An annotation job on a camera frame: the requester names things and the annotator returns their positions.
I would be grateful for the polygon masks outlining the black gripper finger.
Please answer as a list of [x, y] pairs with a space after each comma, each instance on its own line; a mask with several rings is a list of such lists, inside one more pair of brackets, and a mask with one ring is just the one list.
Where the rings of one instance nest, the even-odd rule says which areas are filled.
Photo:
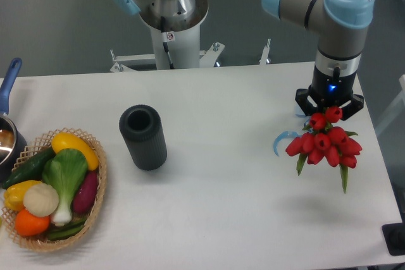
[[346, 121], [364, 108], [364, 97], [359, 94], [352, 94], [350, 98], [340, 106], [342, 110], [341, 120]]
[[297, 89], [295, 101], [306, 116], [323, 112], [323, 98], [312, 87]]

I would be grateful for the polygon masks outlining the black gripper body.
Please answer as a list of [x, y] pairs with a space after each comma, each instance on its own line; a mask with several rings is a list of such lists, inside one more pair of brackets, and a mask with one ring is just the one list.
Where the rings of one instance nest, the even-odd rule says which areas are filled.
[[309, 96], [317, 106], [341, 106], [353, 97], [353, 85], [357, 72], [343, 75], [336, 68], [321, 71], [315, 64]]

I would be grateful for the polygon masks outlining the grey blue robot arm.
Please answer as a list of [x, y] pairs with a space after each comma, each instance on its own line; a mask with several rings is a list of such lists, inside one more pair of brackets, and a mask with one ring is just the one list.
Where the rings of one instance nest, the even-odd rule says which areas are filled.
[[318, 35], [311, 85], [297, 89], [295, 100], [306, 116], [331, 106], [347, 120], [364, 106], [353, 85], [375, 0], [261, 0], [271, 16]]

